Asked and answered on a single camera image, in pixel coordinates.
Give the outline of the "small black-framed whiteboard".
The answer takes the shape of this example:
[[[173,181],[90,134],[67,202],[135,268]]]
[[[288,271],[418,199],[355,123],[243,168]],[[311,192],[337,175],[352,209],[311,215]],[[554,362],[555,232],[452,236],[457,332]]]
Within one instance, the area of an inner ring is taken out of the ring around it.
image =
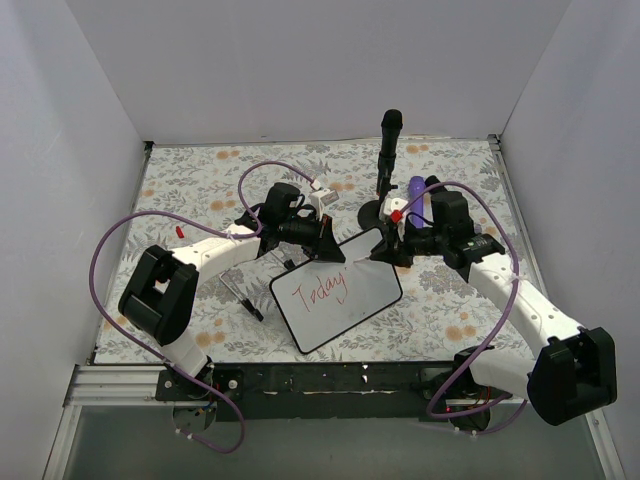
[[[306,355],[398,302],[403,295],[395,267],[353,263],[381,240],[371,228],[345,240],[345,263],[307,261],[269,284],[297,350]]]

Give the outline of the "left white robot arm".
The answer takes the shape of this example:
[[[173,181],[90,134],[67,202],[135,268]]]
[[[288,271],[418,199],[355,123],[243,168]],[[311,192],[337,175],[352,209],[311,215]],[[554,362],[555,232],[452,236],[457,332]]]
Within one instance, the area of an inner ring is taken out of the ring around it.
[[[325,208],[336,191],[317,183],[309,196],[277,182],[266,200],[250,207],[219,236],[186,247],[158,245],[142,254],[119,300],[118,311],[155,342],[163,361],[182,372],[178,387],[193,400],[205,398],[213,386],[206,370],[210,358],[189,331],[198,288],[242,263],[254,261],[281,243],[298,245],[312,260],[344,263]]]

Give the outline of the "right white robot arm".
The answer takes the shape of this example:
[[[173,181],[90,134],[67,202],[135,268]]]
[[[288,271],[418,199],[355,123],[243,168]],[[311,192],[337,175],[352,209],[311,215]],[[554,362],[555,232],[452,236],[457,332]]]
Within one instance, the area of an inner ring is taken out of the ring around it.
[[[516,256],[491,235],[476,231],[460,192],[437,188],[431,210],[431,219],[418,228],[409,219],[408,202],[385,200],[379,212],[383,238],[370,259],[408,268],[417,256],[441,257],[500,310],[494,329],[511,323],[534,357],[530,361],[510,357],[486,338],[455,357],[451,375],[432,394],[428,414],[455,418],[455,413],[438,407],[453,388],[469,398],[486,387],[520,397],[553,426],[614,403],[617,375],[611,335],[601,327],[584,327],[522,278]]]

